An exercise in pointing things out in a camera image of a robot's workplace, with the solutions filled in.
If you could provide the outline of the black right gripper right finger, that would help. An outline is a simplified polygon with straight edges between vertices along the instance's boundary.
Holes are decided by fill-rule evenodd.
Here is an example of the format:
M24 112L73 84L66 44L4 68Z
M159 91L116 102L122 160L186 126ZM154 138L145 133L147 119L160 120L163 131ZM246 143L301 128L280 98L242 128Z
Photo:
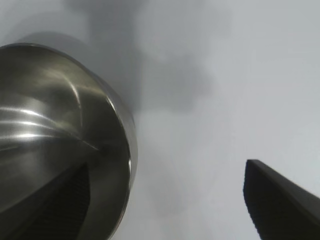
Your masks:
M318 240L320 199L260 160L245 165L243 197L262 240Z

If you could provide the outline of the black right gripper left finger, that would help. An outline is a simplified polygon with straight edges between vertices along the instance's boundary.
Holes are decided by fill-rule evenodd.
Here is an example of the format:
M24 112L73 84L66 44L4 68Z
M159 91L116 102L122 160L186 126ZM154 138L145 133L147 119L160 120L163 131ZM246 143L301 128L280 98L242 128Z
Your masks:
M75 240L90 205L87 164L68 169L0 214L2 240Z

